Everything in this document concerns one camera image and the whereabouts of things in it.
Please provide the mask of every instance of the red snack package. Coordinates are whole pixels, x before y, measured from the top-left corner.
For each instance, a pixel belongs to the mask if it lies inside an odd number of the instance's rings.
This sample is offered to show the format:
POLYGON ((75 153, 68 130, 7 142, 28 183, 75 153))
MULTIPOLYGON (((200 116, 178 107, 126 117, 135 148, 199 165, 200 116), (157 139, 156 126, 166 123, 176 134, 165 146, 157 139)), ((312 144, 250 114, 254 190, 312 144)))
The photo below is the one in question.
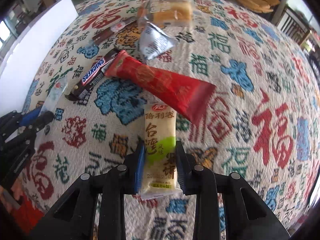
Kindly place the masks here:
POLYGON ((104 73, 130 79, 198 125, 216 86, 164 69, 145 65, 122 50, 104 73))

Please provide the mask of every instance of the window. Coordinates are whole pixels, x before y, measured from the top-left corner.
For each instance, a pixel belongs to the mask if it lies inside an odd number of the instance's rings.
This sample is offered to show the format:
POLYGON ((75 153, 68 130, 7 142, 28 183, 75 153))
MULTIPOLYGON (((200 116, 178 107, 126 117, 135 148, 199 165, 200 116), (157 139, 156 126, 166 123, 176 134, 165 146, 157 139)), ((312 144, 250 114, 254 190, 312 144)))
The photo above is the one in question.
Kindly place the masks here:
POLYGON ((7 25, 5 25, 4 21, 0 23, 0 41, 4 43, 10 36, 10 30, 8 29, 7 25))

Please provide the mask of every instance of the rice cracker package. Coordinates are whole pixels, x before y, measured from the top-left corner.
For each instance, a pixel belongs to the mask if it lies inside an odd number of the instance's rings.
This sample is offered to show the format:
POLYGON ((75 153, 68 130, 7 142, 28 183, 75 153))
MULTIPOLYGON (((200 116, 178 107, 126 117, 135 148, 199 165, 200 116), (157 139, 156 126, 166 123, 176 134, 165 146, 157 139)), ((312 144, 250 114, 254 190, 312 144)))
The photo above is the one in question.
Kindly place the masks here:
POLYGON ((146 157, 140 195, 143 200, 182 192, 175 146, 177 112, 168 105, 145 105, 146 157))

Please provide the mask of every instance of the silver screw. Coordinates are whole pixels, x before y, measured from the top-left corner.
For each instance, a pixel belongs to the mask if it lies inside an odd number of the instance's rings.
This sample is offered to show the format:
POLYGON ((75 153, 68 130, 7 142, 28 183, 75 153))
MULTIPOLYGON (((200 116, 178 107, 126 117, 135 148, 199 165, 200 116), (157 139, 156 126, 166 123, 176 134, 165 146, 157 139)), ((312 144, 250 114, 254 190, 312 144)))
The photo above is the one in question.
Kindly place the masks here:
POLYGON ((89 174, 89 173, 83 173, 83 174, 81 174, 80 178, 81 178, 82 180, 87 180, 87 179, 90 178, 90 174, 89 174))
POLYGON ((240 179, 240 174, 237 173, 237 172, 233 172, 233 173, 231 173, 231 178, 233 178, 233 179, 240 179))
POLYGON ((202 165, 197 164, 197 165, 194 166, 194 169, 195 169, 196 171, 203 171, 204 168, 203 168, 202 165))
POLYGON ((118 166, 118 171, 125 171, 127 169, 127 166, 124 164, 121 164, 118 166))

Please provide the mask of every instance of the table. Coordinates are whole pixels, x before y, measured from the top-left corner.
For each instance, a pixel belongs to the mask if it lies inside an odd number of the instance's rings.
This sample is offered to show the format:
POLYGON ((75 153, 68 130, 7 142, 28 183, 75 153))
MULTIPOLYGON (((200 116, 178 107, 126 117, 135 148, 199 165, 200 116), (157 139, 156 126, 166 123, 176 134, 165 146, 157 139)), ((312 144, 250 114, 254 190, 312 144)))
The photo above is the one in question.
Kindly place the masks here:
MULTIPOLYGON (((137 13, 146 0, 88 0, 44 59, 24 111, 42 104, 59 78, 66 93, 113 44, 139 58, 130 26, 100 46, 95 34, 137 13)), ((216 173, 239 172, 288 228, 305 210, 319 168, 320 93, 299 46, 258 15, 223 0, 195 0, 193 27, 166 27, 179 43, 149 65, 216 85, 198 126, 178 115, 177 139, 216 173)), ((42 210, 83 172, 122 163, 144 138, 143 105, 157 98, 135 84, 103 78, 84 100, 62 97, 45 139, 23 171, 26 194, 42 210)), ((150 201, 125 196, 127 239, 191 239, 195 196, 150 201)), ((221 234, 225 221, 220 203, 221 234)))

